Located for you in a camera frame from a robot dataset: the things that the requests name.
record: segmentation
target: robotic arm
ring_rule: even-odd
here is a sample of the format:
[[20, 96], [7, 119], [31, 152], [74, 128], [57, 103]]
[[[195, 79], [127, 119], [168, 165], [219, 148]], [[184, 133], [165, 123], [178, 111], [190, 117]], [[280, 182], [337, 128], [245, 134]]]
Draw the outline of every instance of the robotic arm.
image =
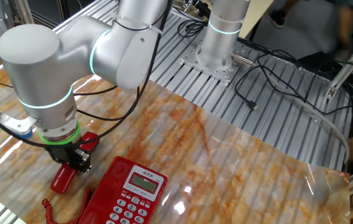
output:
[[[89, 154], [67, 148], [80, 136], [71, 85], [97, 74], [118, 87], [137, 88], [148, 73], [167, 3], [123, 0], [117, 14], [111, 15], [112, 26], [80, 17], [58, 35], [44, 26], [23, 25], [0, 38], [4, 69], [25, 112], [36, 120], [33, 125], [41, 140], [65, 145], [46, 148], [53, 160], [87, 171]], [[10, 120], [0, 122], [12, 126]]]

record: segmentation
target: red telephone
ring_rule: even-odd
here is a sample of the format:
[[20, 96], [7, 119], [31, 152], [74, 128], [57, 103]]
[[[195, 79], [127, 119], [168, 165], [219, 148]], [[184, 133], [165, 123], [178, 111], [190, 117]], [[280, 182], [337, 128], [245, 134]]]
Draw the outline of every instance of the red telephone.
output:
[[80, 224], [149, 223], [167, 178], [123, 157], [114, 158]]

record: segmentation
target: white cable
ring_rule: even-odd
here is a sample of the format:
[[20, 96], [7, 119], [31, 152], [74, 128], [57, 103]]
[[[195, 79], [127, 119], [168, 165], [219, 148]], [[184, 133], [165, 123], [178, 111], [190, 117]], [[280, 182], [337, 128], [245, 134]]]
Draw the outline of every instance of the white cable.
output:
[[[281, 90], [283, 90], [286, 93], [292, 93], [292, 90], [287, 90], [286, 88], [284, 88], [284, 86], [282, 86], [278, 81], [276, 81], [274, 78], [272, 78], [270, 75], [268, 75], [269, 80], [271, 82], [273, 82], [277, 87], [279, 87]], [[315, 116], [317, 116], [318, 118], [320, 118], [322, 121], [324, 121], [326, 124], [328, 124], [330, 126], [330, 128], [332, 130], [334, 130], [337, 134], [337, 136], [341, 139], [342, 144], [344, 145], [345, 148], [345, 159], [344, 162], [347, 164], [348, 159], [349, 159], [349, 143], [346, 140], [345, 136], [343, 135], [343, 133], [331, 122], [329, 121], [327, 118], [325, 118], [323, 115], [321, 115], [319, 112], [315, 111], [312, 107], [310, 107], [309, 105], [307, 105], [305, 102], [301, 101], [299, 98], [295, 98], [293, 97], [293, 99], [302, 107], [306, 108], [307, 110], [311, 111]]]
[[77, 0], [77, 1], [78, 1], [78, 4], [80, 5], [80, 10], [82, 10], [82, 9], [83, 9], [83, 6], [81, 5], [80, 0]]

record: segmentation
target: metal frame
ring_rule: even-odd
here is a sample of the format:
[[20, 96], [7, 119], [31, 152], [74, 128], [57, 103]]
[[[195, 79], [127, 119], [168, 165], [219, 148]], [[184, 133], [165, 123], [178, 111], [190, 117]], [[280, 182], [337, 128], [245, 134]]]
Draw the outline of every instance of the metal frame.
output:
[[[353, 62], [353, 55], [349, 59], [349, 62]], [[341, 85], [345, 82], [349, 75], [353, 72], [353, 65], [344, 65], [342, 70], [330, 83], [329, 89], [326, 93], [326, 97], [332, 99]]]

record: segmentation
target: person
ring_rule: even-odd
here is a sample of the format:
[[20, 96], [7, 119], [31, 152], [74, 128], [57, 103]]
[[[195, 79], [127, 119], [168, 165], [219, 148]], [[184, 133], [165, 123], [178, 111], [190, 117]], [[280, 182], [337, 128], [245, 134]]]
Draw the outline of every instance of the person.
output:
[[[270, 14], [266, 13], [272, 24], [279, 29], [284, 28], [286, 15], [290, 12], [300, 0], [287, 0], [283, 8], [274, 10]], [[333, 52], [334, 57], [340, 55], [341, 52], [346, 58], [349, 50], [349, 37], [351, 35], [351, 29], [353, 24], [353, 0], [336, 0], [338, 10], [338, 38], [337, 46]]]

